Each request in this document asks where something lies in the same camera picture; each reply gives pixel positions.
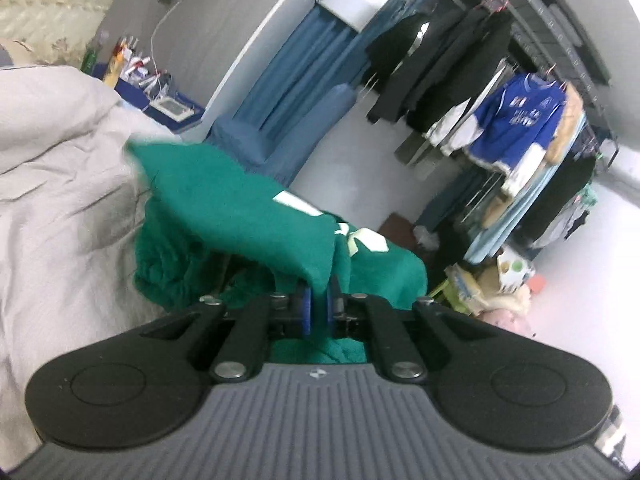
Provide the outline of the grey white bed duvet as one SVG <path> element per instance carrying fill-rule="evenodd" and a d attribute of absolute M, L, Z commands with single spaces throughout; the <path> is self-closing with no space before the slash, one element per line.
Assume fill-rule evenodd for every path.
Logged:
<path fill-rule="evenodd" d="M 1 466 L 39 446 L 25 389 L 44 363 L 154 320 L 134 287 L 148 189 L 129 140 L 169 132 L 68 66 L 1 73 Z"/>

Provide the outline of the black hanging coat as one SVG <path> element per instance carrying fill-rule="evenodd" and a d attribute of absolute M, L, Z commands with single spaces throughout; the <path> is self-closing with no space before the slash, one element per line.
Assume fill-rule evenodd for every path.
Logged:
<path fill-rule="evenodd" d="M 506 56 L 512 16 L 484 6 L 454 9 L 438 18 L 416 12 L 366 47 L 363 76 L 378 99 L 367 120 L 405 119 L 425 132 L 452 108 L 475 98 Z"/>

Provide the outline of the quilted cream headboard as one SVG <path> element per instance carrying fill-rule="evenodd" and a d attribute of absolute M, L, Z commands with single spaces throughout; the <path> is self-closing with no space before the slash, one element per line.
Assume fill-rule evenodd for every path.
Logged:
<path fill-rule="evenodd" d="M 44 64 L 78 67 L 114 0 L 1 0 L 1 38 Z"/>

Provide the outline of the white tablet device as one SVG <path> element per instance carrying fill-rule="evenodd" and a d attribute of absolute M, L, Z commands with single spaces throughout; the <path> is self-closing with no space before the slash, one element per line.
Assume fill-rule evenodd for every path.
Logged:
<path fill-rule="evenodd" d="M 194 108 L 177 101 L 171 96 L 164 96 L 161 99 L 151 101 L 150 107 L 174 122 L 184 122 L 195 114 Z"/>

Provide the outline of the blue white sports jersey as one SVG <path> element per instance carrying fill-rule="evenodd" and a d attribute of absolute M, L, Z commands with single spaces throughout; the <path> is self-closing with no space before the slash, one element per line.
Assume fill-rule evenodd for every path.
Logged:
<path fill-rule="evenodd" d="M 535 74 L 517 74 L 471 117 L 476 138 L 465 153 L 480 166 L 505 174 L 527 157 L 544 154 L 560 123 L 565 90 Z"/>

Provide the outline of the light blue hanging garment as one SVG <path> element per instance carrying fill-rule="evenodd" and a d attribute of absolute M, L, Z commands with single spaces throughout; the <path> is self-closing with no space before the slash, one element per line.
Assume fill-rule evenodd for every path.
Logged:
<path fill-rule="evenodd" d="M 506 211 L 500 218 L 473 238 L 470 247 L 462 257 L 463 261 L 469 264 L 479 264 L 487 257 L 494 256 L 559 170 L 560 166 L 547 165 L 537 170 L 533 179 L 514 198 L 513 203 L 506 207 Z"/>

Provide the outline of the green hooded sweatshirt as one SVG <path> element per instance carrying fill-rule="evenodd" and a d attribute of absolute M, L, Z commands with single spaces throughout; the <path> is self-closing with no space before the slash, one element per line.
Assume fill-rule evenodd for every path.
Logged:
<path fill-rule="evenodd" d="M 166 311 L 200 307 L 210 365 L 224 340 L 222 318 L 252 299 L 310 289 L 310 333 L 270 344 L 266 361 L 356 364 L 364 344 L 332 336 L 326 290 L 386 299 L 411 311 L 424 295 L 424 264 L 379 232 L 306 203 L 207 145 L 131 141 L 126 150 L 149 185 L 134 243 L 134 282 Z"/>

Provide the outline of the pile of items on floor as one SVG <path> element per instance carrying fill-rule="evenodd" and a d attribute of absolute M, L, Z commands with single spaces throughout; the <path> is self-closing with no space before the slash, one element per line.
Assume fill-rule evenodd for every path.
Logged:
<path fill-rule="evenodd" d="M 431 292 L 441 304 L 458 313 L 518 335 L 534 338 L 527 315 L 533 296 L 546 284 L 533 263 L 509 245 L 495 257 L 466 270 L 456 263 Z"/>

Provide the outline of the green glass bottle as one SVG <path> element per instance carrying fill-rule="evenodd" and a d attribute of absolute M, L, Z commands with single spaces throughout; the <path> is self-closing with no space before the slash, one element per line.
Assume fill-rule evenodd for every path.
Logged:
<path fill-rule="evenodd" d="M 84 74 L 92 75 L 98 56 L 107 42 L 108 36 L 110 36 L 110 33 L 107 30 L 100 29 L 88 43 L 80 66 L 80 70 Z"/>

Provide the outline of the metal clothes rack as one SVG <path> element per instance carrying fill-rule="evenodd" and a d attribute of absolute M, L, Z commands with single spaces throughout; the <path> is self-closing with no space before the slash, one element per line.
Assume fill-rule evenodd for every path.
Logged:
<path fill-rule="evenodd" d="M 565 0 L 500 1 L 514 18 L 514 40 L 537 70 L 571 82 L 582 96 L 590 140 L 598 144 L 601 166 L 609 170 L 620 154 L 618 136 L 601 96 L 611 75 L 585 27 Z"/>

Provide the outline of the blue curtain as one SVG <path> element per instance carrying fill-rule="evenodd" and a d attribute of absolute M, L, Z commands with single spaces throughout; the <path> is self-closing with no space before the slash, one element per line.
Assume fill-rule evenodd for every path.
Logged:
<path fill-rule="evenodd" d="M 361 32 L 315 6 L 288 37 L 238 110 L 205 138 L 245 170 L 290 185 L 323 137 L 349 112 L 369 66 L 366 47 L 423 0 L 390 0 Z"/>

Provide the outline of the blue bedside table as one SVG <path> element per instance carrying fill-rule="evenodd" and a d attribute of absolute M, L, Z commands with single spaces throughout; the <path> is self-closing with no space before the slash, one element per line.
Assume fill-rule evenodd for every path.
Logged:
<path fill-rule="evenodd" d="M 166 72 L 152 74 L 150 58 L 134 58 L 124 67 L 115 91 L 129 105 L 141 110 L 172 132 L 190 128 L 204 115 L 204 107 L 171 89 L 172 79 Z"/>

